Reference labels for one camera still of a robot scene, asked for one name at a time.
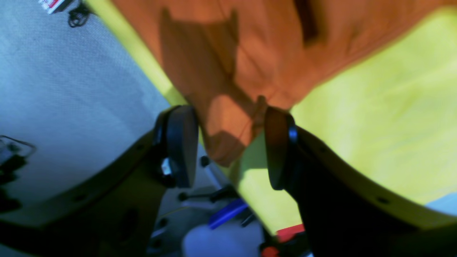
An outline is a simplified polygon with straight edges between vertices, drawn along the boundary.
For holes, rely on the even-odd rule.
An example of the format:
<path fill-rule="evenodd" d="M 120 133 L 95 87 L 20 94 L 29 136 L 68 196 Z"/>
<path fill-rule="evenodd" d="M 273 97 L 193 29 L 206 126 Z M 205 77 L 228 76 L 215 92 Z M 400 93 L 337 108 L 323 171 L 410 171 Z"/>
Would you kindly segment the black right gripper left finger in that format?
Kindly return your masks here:
<path fill-rule="evenodd" d="M 143 257 L 167 189 L 195 179 L 194 109 L 166 109 L 154 128 L 93 177 L 30 207 L 1 190 L 1 244 L 40 257 Z"/>

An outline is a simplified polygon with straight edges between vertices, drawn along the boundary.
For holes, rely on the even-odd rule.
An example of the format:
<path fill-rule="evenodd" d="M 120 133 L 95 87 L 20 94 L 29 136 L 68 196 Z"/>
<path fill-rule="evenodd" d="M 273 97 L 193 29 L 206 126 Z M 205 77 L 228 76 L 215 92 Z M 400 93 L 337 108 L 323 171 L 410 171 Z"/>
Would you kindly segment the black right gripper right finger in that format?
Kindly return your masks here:
<path fill-rule="evenodd" d="M 315 257 L 455 257 L 456 216 L 388 190 L 328 145 L 268 107 L 264 120 L 270 184 L 296 202 Z"/>

